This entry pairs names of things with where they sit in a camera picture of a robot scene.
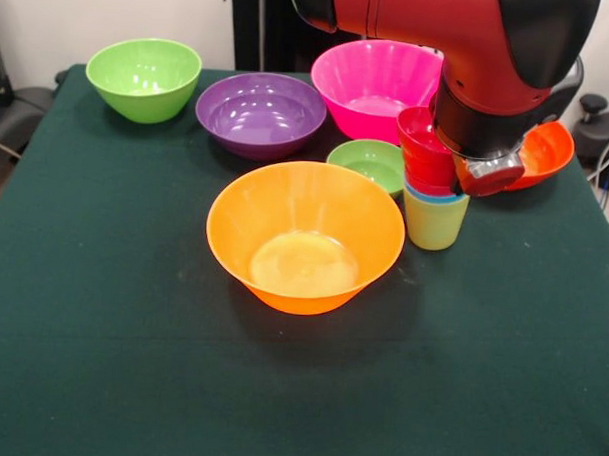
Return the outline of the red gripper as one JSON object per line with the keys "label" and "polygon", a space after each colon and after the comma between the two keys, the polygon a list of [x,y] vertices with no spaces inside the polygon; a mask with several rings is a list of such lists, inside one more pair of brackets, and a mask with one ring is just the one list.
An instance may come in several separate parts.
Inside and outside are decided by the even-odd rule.
{"label": "red gripper", "polygon": [[465,194],[471,197],[494,195],[525,173],[525,167],[519,155],[505,155],[497,159],[466,159],[454,154],[453,161],[456,177],[450,186],[453,194]]}

